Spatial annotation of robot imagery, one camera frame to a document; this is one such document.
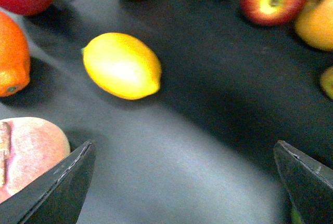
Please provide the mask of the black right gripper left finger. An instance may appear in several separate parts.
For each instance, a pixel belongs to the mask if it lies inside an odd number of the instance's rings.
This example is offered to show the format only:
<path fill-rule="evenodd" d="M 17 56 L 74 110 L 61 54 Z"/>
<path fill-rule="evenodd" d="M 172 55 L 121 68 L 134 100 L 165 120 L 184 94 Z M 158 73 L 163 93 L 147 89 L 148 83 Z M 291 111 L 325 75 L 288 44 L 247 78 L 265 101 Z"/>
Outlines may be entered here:
<path fill-rule="evenodd" d="M 96 146 L 88 140 L 1 203 L 1 223 L 76 223 L 91 184 Z"/>

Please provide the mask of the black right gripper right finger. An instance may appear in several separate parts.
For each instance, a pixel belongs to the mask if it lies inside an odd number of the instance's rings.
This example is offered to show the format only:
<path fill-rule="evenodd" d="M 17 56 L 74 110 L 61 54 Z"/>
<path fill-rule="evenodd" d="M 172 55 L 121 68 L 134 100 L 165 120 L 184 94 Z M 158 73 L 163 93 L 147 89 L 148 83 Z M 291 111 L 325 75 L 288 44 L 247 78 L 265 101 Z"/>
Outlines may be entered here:
<path fill-rule="evenodd" d="M 274 159 L 303 223 L 332 223 L 332 169 L 285 141 L 274 145 Z"/>

